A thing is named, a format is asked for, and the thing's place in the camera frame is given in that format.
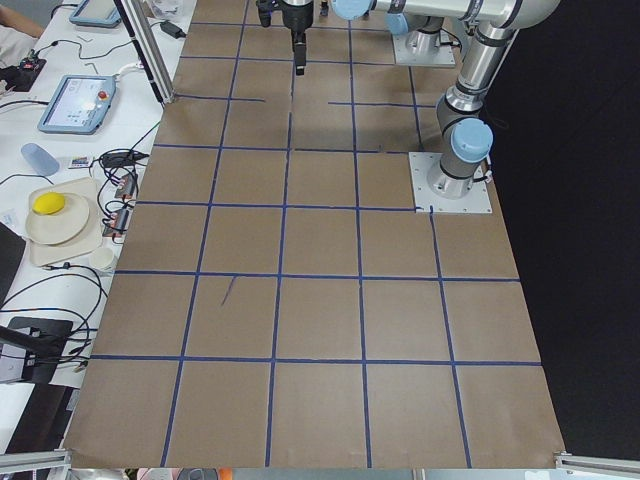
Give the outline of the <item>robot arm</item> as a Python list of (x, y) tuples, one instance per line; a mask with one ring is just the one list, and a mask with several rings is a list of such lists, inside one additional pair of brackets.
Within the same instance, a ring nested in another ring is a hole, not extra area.
[(478, 118), (489, 90), (513, 37), (548, 18), (557, 1), (333, 1), (334, 13), (354, 20), (380, 10), (389, 18), (457, 18), (479, 22), (456, 83), (437, 103), (436, 112), (444, 152), (427, 174), (437, 195), (460, 199), (470, 190), (476, 169), (491, 150), (493, 133)]
[(411, 53), (436, 53), (444, 18), (409, 13), (388, 13), (386, 25)]

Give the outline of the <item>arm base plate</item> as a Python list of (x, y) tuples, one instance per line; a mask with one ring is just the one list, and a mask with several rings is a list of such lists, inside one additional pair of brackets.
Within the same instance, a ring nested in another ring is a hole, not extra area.
[(468, 179), (454, 179), (441, 169), (441, 156), (435, 152), (409, 153), (415, 210), (435, 214), (491, 214), (481, 167)]
[(393, 35), (395, 63), (403, 66), (454, 68), (456, 60), (450, 36), (439, 31), (433, 34), (412, 31)]

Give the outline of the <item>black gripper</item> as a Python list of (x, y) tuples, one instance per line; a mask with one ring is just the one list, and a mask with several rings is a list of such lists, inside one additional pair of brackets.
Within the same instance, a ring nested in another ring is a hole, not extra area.
[(295, 75), (302, 76), (307, 64), (306, 29), (313, 24), (313, 0), (257, 0), (256, 7), (261, 26), (271, 26), (272, 13), (282, 13), (284, 25), (291, 30)]

